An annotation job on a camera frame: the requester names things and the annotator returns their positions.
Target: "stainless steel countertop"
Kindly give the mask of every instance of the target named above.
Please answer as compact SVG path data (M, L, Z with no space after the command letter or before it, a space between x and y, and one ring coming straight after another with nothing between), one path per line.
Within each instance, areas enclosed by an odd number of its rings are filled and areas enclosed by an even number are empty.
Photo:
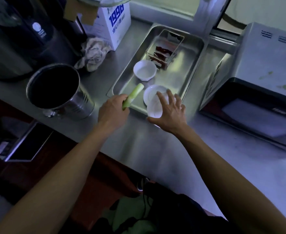
M98 70L82 78L95 101L94 112L86 119L74 122L67 118L44 117L42 111L26 98L27 80L0 82L0 99L80 142L96 123L99 107L108 99L106 93L129 63L150 27L150 24L132 20L116 52L110 53ZM188 124L286 216L286 152L197 113L208 75L224 54L212 46L207 47L183 100ZM106 141L101 152L176 193L188 195L204 209L223 216L184 147L173 135L149 124L142 114L131 110L126 125Z

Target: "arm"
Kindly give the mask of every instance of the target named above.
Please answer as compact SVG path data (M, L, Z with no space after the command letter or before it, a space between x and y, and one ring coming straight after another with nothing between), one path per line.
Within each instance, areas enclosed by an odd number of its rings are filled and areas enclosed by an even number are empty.
M57 233L69 216L90 168L107 137L122 126L127 95L114 96L100 108L98 124L63 157L4 217L0 233Z
M186 124L185 106L167 91L169 104L157 93L163 106L161 118L149 122L174 134L184 145L200 176L225 217L245 233L286 233L286 218L247 179L206 145Z

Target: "microwave window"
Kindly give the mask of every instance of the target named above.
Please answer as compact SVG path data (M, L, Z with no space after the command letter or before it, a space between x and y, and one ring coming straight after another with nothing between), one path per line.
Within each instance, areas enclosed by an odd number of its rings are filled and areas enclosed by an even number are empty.
M235 121L271 138L286 135L286 117L239 98L222 108Z

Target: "green vegetable handle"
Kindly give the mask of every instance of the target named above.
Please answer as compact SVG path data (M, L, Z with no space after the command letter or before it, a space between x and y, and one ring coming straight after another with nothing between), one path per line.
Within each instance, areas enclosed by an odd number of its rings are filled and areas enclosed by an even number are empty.
M144 85L142 83L139 83L134 90L129 94L128 98L122 103L122 110L125 110L125 108L130 107L130 104L133 102L133 100L138 96L138 94L144 89Z

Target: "microwave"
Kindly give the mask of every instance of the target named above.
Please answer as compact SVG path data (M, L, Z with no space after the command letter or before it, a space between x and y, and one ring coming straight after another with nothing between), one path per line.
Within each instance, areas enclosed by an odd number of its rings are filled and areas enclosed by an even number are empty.
M200 113L286 149L286 31L249 24L210 74Z

